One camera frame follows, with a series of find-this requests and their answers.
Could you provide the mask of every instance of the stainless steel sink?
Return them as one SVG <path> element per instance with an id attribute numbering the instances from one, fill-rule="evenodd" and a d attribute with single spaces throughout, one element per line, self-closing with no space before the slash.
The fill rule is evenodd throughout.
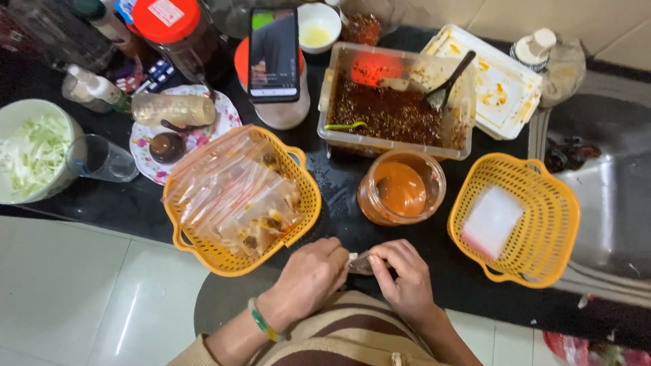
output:
<path id="1" fill-rule="evenodd" d="M 537 158 L 545 136 L 579 136 L 603 152 L 556 174 L 579 199 L 581 224 L 555 287 L 651 307 L 651 86 L 589 72 L 575 96 L 538 119 Z"/>

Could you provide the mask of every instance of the person's left hand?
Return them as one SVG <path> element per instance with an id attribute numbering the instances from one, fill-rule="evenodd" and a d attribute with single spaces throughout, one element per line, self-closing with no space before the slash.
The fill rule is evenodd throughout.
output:
<path id="1" fill-rule="evenodd" d="M 256 306 L 275 331 L 315 312 L 346 281 L 348 255 L 337 238 L 319 239 L 297 250 L 278 282 Z"/>

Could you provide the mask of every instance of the red lid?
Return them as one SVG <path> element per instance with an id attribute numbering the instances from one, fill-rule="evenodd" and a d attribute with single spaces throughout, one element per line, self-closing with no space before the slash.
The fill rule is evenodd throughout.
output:
<path id="1" fill-rule="evenodd" d="M 303 51 L 298 49 L 298 72 L 299 75 L 303 73 L 303 64 L 305 60 L 303 59 Z M 249 37 L 244 38 L 238 49 L 235 50 L 235 71 L 238 72 L 238 77 L 242 84 L 245 87 L 249 86 Z"/>
<path id="2" fill-rule="evenodd" d="M 145 38 L 169 44 L 195 30 L 201 10 L 194 0 L 138 0 L 132 16 L 133 24 Z"/>

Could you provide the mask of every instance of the shredded cabbage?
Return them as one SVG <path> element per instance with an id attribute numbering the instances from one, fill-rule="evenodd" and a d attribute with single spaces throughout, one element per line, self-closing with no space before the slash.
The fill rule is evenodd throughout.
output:
<path id="1" fill-rule="evenodd" d="M 0 167 L 7 171 L 14 198 L 27 198 L 51 183 L 70 146 L 67 120 L 44 115 L 27 119 L 16 134 L 0 141 Z"/>

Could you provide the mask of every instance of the white bowl of cabbage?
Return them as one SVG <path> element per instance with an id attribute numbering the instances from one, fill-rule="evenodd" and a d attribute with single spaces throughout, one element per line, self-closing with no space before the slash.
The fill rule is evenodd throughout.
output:
<path id="1" fill-rule="evenodd" d="M 77 176 L 66 152 L 83 135 L 56 104 L 25 99 L 0 109 L 0 203 L 29 203 L 54 196 Z"/>

